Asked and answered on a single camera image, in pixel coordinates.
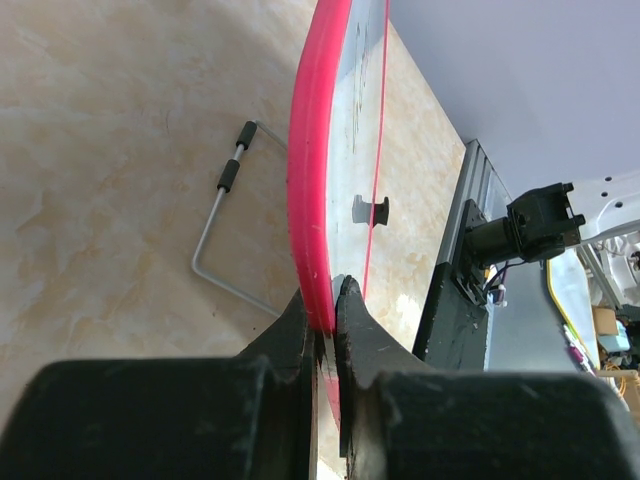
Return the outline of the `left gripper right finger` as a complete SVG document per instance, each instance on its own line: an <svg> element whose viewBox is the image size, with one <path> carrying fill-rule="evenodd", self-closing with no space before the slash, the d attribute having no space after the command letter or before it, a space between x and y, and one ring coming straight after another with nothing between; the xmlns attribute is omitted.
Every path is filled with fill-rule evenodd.
<svg viewBox="0 0 640 480"><path fill-rule="evenodd" d="M351 479L635 479L639 430L588 374L434 370L346 278L334 336Z"/></svg>

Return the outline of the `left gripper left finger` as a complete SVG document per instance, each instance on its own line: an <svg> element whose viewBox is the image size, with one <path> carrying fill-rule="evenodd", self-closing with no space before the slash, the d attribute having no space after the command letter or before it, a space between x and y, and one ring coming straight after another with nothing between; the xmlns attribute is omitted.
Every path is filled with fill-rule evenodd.
<svg viewBox="0 0 640 480"><path fill-rule="evenodd" d="M315 337L303 300L229 358L59 361L1 435L5 479L311 479Z"/></svg>

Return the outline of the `pink framed whiteboard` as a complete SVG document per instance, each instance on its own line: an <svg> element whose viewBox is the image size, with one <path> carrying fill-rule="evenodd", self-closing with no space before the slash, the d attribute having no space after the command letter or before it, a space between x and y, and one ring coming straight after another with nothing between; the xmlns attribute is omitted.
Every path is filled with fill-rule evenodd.
<svg viewBox="0 0 640 480"><path fill-rule="evenodd" d="M333 340L345 277L367 285L373 229L354 224L376 201L389 33L387 1L320 1L292 96L287 160L291 251L310 326L323 338L323 379L341 419Z"/></svg>

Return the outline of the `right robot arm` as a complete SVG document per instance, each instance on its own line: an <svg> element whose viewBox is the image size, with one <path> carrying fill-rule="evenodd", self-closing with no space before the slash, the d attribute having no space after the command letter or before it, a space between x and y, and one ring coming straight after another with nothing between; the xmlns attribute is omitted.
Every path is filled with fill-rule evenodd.
<svg viewBox="0 0 640 480"><path fill-rule="evenodd" d="M532 189L507 215L471 227L464 246L481 266L554 258L567 248L639 229L637 171Z"/></svg>

